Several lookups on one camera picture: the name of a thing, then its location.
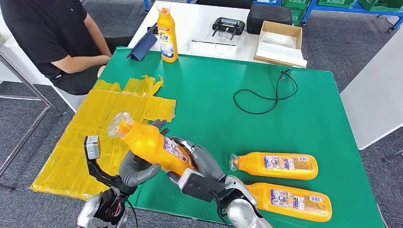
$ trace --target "tide bottle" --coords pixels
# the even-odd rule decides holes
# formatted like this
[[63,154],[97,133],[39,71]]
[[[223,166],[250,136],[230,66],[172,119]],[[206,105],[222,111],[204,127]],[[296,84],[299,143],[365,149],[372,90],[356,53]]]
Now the tide bottle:
[[268,183],[254,183],[246,188],[256,198],[258,209],[316,222],[332,217],[332,205],[325,194]]
[[158,3],[159,16],[157,20],[158,34],[160,36],[161,58],[173,63],[178,58],[176,45],[175,22],[170,14],[171,5],[168,2]]
[[186,168],[195,169],[187,151],[160,134],[157,127],[133,121],[128,112],[121,112],[108,127],[108,135],[120,137],[137,156],[151,164],[161,164],[165,172],[182,176]]
[[310,180],[317,176],[315,158],[307,154],[252,152],[231,155],[231,171],[242,170],[251,175]]

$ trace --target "cardboard box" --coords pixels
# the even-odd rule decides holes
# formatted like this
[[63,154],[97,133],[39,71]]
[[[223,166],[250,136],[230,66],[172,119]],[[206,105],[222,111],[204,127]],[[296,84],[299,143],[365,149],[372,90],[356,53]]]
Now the cardboard box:
[[260,30],[259,42],[256,46],[255,56],[253,57],[254,60],[277,64],[277,65],[306,68],[306,64],[305,64],[305,66],[304,66],[304,64],[296,65],[296,64],[290,64],[287,62],[279,61],[277,59],[257,56],[256,53],[258,52],[260,41],[262,40],[262,38],[263,38],[262,36],[265,32],[277,33],[277,34],[293,37],[293,38],[295,38],[295,49],[301,50],[301,46],[302,46],[302,28],[301,27],[264,21],[263,25],[262,25],[262,29]]

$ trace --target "yellow tape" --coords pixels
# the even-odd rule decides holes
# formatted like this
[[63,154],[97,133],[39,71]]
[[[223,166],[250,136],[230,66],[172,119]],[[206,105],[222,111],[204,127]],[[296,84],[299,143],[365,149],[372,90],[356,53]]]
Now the yellow tape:
[[107,135],[108,125],[122,111],[128,111],[141,123],[155,119],[171,121],[176,101],[153,96],[162,85],[162,78],[155,83],[153,77],[143,76],[130,78],[121,91],[118,83],[98,80],[30,188],[82,200],[105,191],[107,186],[88,174],[85,136],[99,135],[101,157],[97,162],[105,172],[116,175],[129,148],[122,140]]
[[175,100],[152,96],[148,99],[143,117],[147,120],[165,119],[170,122],[175,117]]

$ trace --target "black cable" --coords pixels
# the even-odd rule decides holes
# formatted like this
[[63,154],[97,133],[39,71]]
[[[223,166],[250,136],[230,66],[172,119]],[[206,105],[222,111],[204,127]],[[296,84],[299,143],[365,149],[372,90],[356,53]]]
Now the black cable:
[[132,208],[133,214],[134,214],[134,219],[136,220],[136,228],[138,228],[138,223],[137,223],[137,216],[136,216],[136,212],[134,211],[134,207],[132,205],[132,203],[130,201],[127,201],[130,205],[130,207]]
[[[262,115],[262,114],[266,114],[266,113],[270,112],[271,110],[273,110],[273,109],[277,106],[278,101],[288,99],[288,98],[292,97],[292,96],[293,96],[295,93],[297,93],[297,91],[298,91],[298,85],[297,85],[297,83],[296,83],[295,80],[288,74],[288,71],[290,71],[290,70],[291,70],[291,68],[288,68],[288,69],[285,70],[285,71],[280,70],[281,75],[280,75],[280,76],[278,77],[278,79],[277,79],[276,88],[275,88],[275,90],[274,90],[274,92],[275,92],[275,94],[276,94],[276,97],[275,97],[275,98],[264,97],[264,96],[262,96],[262,95],[257,94],[256,92],[250,90],[250,89],[240,89],[240,90],[238,90],[237,92],[235,92],[234,95],[232,96],[232,99],[234,100],[235,105],[236,105],[240,110],[242,110],[242,111],[244,111],[244,112],[246,112],[246,113],[252,114],[252,115]],[[292,94],[288,95],[288,96],[279,98],[279,97],[278,97],[278,84],[279,84],[280,80],[284,79],[283,75],[286,75],[287,77],[289,77],[289,78],[291,79],[291,81],[293,82],[294,92],[293,92]],[[236,98],[235,98],[238,93],[243,92],[243,91],[252,93],[252,94],[254,94],[255,96],[258,96],[258,97],[260,97],[260,98],[262,98],[262,99],[265,99],[265,100],[274,101],[274,105],[273,105],[271,108],[269,108],[268,110],[266,110],[266,111],[264,111],[264,112],[261,112],[261,113],[254,113],[254,112],[250,112],[250,111],[248,111],[248,110],[245,110],[245,109],[243,109],[243,108],[238,104],[238,102],[237,102],[237,100],[236,100]]]
[[210,191],[210,194],[214,195],[215,201],[217,203],[217,214],[218,217],[221,218],[222,222],[224,222],[229,228],[232,228],[229,223],[224,219],[224,216],[222,214],[222,208],[221,208],[221,203],[220,203],[220,198],[218,198],[218,195],[214,191]]

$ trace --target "green mat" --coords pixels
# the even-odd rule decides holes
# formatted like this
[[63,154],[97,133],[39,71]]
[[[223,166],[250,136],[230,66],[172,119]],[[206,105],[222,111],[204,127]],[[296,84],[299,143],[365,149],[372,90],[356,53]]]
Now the green mat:
[[[331,72],[292,68],[299,91],[264,115],[239,110],[232,95],[248,88],[273,97],[279,70],[287,67],[180,55],[165,63],[159,52],[150,51],[141,61],[126,59],[128,49],[117,50],[100,79],[118,82],[123,88],[131,77],[150,75],[164,79],[156,96],[177,100],[175,118],[168,135],[187,138],[205,146],[227,174],[246,184],[268,182],[326,194],[333,216],[325,223],[312,222],[262,211],[274,228],[383,228],[339,92]],[[291,93],[289,80],[281,82],[279,96]],[[273,104],[250,94],[238,102],[254,112]],[[319,174],[313,180],[287,180],[251,176],[229,170],[230,154],[288,152],[313,155]],[[141,185],[131,196],[135,207],[174,215],[221,222],[215,202],[181,194],[164,172]]]

